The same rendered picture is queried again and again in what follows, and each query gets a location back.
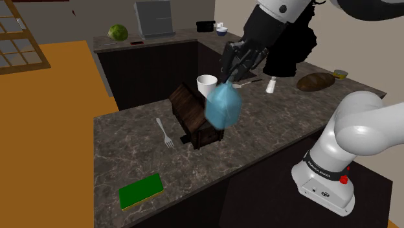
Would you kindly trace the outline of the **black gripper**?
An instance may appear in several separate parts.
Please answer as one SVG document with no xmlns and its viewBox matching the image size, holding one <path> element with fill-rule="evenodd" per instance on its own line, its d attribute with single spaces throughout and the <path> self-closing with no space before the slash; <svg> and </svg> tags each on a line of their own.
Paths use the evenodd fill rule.
<svg viewBox="0 0 404 228">
<path fill-rule="evenodd" d="M 238 58 L 241 42 L 226 42 L 220 58 L 219 81 L 223 84 L 227 80 L 234 82 L 240 80 L 251 69 L 255 69 L 267 57 L 267 49 L 276 42 L 286 27 L 287 23 L 270 16 L 256 5 L 243 27 L 241 40 L 257 50 L 248 50 L 242 58 Z"/>
</svg>

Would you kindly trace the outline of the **white salt shaker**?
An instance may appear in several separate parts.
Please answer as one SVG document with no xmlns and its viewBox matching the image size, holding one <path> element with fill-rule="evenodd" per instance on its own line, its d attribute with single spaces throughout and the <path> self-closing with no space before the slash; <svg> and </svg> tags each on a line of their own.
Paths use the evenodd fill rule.
<svg viewBox="0 0 404 228">
<path fill-rule="evenodd" d="M 272 76 L 265 91 L 269 94 L 274 93 L 275 85 L 276 85 L 276 77 Z"/>
</svg>

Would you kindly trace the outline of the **white cup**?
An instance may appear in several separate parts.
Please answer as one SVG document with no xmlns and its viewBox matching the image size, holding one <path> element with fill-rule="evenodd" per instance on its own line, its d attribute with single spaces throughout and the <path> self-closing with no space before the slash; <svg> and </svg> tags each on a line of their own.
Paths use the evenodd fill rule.
<svg viewBox="0 0 404 228">
<path fill-rule="evenodd" d="M 215 90 L 218 79 L 210 74 L 203 74 L 196 79 L 198 91 L 207 98 Z"/>
</svg>

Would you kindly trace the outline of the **black toaster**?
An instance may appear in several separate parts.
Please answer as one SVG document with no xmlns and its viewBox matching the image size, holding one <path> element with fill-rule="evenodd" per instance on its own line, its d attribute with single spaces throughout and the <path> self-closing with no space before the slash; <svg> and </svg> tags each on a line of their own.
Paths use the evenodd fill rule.
<svg viewBox="0 0 404 228">
<path fill-rule="evenodd" d="M 197 21 L 197 32 L 213 32 L 215 23 L 215 21 Z"/>
</svg>

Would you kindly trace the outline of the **black bushy object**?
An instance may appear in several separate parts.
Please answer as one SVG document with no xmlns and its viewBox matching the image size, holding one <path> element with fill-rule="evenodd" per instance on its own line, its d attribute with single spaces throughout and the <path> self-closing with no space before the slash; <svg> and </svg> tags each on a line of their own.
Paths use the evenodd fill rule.
<svg viewBox="0 0 404 228">
<path fill-rule="evenodd" d="M 297 64 L 303 62 L 317 45 L 317 37 L 309 22 L 315 15 L 315 5 L 310 3 L 298 19 L 269 48 L 262 72 L 280 78 L 294 77 Z"/>
</svg>

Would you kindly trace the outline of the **dark wooden house-shaped box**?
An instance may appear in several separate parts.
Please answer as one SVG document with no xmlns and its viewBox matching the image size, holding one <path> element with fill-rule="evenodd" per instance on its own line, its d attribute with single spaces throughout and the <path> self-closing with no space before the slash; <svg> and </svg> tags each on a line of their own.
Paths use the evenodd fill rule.
<svg viewBox="0 0 404 228">
<path fill-rule="evenodd" d="M 205 118 L 206 98 L 186 83 L 182 83 L 170 96 L 172 113 L 180 123 L 185 135 L 183 144 L 192 143 L 194 149 L 222 140 L 223 130 L 215 129 Z"/>
</svg>

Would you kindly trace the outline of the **brown bread loaf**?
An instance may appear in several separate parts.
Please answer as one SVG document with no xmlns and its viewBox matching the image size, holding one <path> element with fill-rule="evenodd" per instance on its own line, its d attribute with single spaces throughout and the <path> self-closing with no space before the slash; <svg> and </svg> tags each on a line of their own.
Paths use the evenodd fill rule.
<svg viewBox="0 0 404 228">
<path fill-rule="evenodd" d="M 335 83 L 335 77 L 330 73 L 311 73 L 297 82 L 297 89 L 305 92 L 320 91 Z"/>
</svg>

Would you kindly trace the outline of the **grey box appliance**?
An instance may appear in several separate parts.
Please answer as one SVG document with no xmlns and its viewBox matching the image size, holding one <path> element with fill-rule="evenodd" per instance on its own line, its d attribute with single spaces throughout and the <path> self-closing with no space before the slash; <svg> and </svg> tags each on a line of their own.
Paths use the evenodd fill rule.
<svg viewBox="0 0 404 228">
<path fill-rule="evenodd" d="M 143 40 L 175 36 L 170 0 L 137 1 L 133 7 L 137 16 L 139 36 Z"/>
</svg>

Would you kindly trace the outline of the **silver fork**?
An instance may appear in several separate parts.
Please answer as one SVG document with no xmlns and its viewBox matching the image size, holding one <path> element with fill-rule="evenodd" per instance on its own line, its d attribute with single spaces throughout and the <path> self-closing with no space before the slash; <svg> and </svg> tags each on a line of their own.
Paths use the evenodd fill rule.
<svg viewBox="0 0 404 228">
<path fill-rule="evenodd" d="M 160 127 L 160 129 L 162 130 L 162 132 L 164 133 L 164 143 L 165 145 L 167 145 L 168 148 L 173 148 L 174 144 L 173 141 L 171 140 L 171 138 L 169 138 L 169 136 L 166 134 L 164 126 L 160 120 L 160 118 L 156 118 L 156 121 Z"/>
</svg>

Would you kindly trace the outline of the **green cabbage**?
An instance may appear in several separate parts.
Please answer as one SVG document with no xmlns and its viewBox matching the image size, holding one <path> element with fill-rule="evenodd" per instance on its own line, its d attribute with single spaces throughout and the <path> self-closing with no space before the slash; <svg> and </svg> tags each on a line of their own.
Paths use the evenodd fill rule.
<svg viewBox="0 0 404 228">
<path fill-rule="evenodd" d="M 107 36 L 115 41 L 125 41 L 129 34 L 124 25 L 115 24 L 109 28 Z"/>
</svg>

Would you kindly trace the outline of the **green sponge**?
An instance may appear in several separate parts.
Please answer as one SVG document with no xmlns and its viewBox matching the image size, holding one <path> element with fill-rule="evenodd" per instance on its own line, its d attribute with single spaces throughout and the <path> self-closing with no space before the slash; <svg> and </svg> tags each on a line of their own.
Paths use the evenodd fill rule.
<svg viewBox="0 0 404 228">
<path fill-rule="evenodd" d="M 118 190 L 120 208 L 126 211 L 162 192 L 164 187 L 158 173 L 145 177 Z"/>
</svg>

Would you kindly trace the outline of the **wooden lattice window frame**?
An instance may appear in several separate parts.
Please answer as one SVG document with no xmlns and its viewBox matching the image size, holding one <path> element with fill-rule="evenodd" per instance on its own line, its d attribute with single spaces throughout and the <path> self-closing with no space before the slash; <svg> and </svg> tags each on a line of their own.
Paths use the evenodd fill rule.
<svg viewBox="0 0 404 228">
<path fill-rule="evenodd" d="M 0 75 L 49 68 L 12 0 L 0 0 Z"/>
</svg>

